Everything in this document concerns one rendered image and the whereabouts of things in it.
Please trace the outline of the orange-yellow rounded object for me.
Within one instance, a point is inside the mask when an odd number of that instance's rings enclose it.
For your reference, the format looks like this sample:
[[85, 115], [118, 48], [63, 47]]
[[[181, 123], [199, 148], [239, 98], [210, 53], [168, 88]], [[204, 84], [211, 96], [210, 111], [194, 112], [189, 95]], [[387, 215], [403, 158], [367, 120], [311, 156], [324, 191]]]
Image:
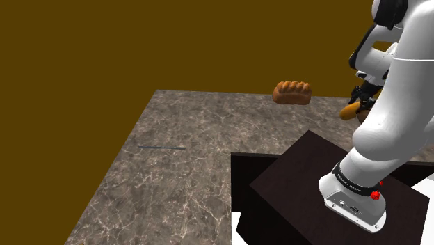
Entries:
[[357, 118], [360, 123], [363, 123], [366, 117], [368, 116], [371, 109], [363, 109], [360, 112], [357, 112], [357, 110], [360, 108], [361, 103], [360, 101], [354, 102], [352, 104], [349, 104], [345, 106], [340, 112], [339, 117], [342, 120], [350, 120], [353, 118]]

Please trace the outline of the brown bread loaf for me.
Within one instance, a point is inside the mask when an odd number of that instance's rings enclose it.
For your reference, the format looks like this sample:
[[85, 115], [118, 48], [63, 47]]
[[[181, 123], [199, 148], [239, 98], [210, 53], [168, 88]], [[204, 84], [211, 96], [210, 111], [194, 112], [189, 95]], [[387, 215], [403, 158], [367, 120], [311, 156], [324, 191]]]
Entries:
[[277, 104], [307, 105], [310, 103], [312, 89], [303, 81], [281, 81], [274, 88], [272, 99]]

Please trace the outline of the dark robot stand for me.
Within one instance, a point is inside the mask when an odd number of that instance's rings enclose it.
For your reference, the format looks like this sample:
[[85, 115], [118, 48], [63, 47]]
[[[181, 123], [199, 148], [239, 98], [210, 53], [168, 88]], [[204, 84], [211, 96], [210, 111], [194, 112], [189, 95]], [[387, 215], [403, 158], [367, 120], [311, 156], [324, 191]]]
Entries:
[[383, 180], [385, 227], [371, 234], [325, 206], [319, 179], [346, 151], [305, 132], [283, 155], [231, 154], [232, 211], [247, 245], [434, 245], [434, 163]]

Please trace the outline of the thin dark blue stick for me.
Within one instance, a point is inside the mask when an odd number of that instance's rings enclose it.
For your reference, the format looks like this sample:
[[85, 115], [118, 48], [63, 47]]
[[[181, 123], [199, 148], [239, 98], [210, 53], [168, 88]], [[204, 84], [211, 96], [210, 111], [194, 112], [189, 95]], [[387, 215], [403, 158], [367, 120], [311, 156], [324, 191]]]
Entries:
[[168, 149], [168, 150], [185, 150], [185, 147], [166, 147], [166, 146], [148, 146], [148, 145], [139, 145], [138, 148], [143, 149]]

